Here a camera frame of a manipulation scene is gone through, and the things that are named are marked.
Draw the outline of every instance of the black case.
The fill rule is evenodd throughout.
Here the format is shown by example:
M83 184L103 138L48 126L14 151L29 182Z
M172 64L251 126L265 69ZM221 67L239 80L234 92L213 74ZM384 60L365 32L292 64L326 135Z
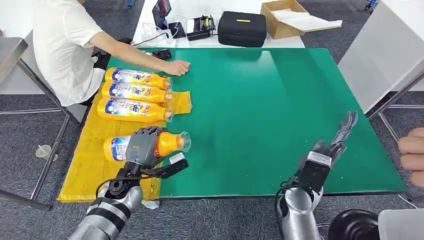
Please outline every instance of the black case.
M224 11L218 24L220 44L239 47L262 47L267 37L265 16Z

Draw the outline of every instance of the human hand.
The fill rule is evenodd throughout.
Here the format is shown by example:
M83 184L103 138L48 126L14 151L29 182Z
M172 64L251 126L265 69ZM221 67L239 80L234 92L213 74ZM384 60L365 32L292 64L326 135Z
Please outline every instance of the human hand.
M411 183L424 188L424 127L415 128L397 145L401 154L400 164L412 171Z
M181 76L187 73L189 66L189 62L176 60L167 62L163 71L169 75Z

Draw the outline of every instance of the gray carpet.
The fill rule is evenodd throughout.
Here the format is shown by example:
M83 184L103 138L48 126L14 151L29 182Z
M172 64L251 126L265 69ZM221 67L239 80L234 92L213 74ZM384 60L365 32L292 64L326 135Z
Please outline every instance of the gray carpet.
M302 37L307 47L328 48L338 62L367 20L362 12L362 0L301 1L313 15L327 20L343 20L340 29L310 32ZM131 37L143 2L136 0L128 9L124 0L89 0L87 11L97 23L115 38ZM424 103L424 94L410 93L400 103ZM45 96L0 95L0 111L51 107ZM424 126L424 111L396 110L385 112L400 136ZM61 113L22 116L0 116L0 184L1 189L29 197L44 161L35 158L38 144L52 144L62 124ZM396 142L381 120L371 124L390 159L405 180L410 197L424 194L411 186L409 172L400 168ZM58 203L62 186L81 128L69 124L59 147L59 160L52 165L40 199L54 204L50 212L40 212L0 200L0 239L55 240L65 239L84 217L88 203ZM346 209L365 209L379 213L384 209L404 209L410 206L394 195L323 197L315 210L318 223L330 222ZM278 227L272 199L221 199L163 201L160 208L140 209L133 214L119 239L149 240L278 240Z

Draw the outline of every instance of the robotic hand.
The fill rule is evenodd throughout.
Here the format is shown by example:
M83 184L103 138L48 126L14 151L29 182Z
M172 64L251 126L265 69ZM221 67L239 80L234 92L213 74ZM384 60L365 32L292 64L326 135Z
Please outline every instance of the robotic hand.
M70 240L115 239L131 214L142 204L140 180L167 179L189 166L186 159L181 159L173 164L154 168L164 160L164 157L154 155L158 136L164 131L167 131L164 127L149 126L140 128L131 135L125 154L127 162L118 171L116 178L106 180L98 186L95 201L69 237Z
M281 183L275 195L275 214L284 240L321 240L313 210L321 200L324 182L345 151L345 140L357 121L357 112L347 112L345 122L339 124L329 145L318 141L307 157L300 160L297 172Z

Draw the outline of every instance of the white shirt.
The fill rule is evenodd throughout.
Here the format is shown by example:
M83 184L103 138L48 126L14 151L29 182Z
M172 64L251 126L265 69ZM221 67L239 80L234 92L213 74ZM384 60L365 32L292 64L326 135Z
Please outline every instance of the white shirt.
M99 32L102 29L77 0L35 1L35 60L62 106L82 103L98 90L103 75L98 68L94 73L89 41Z

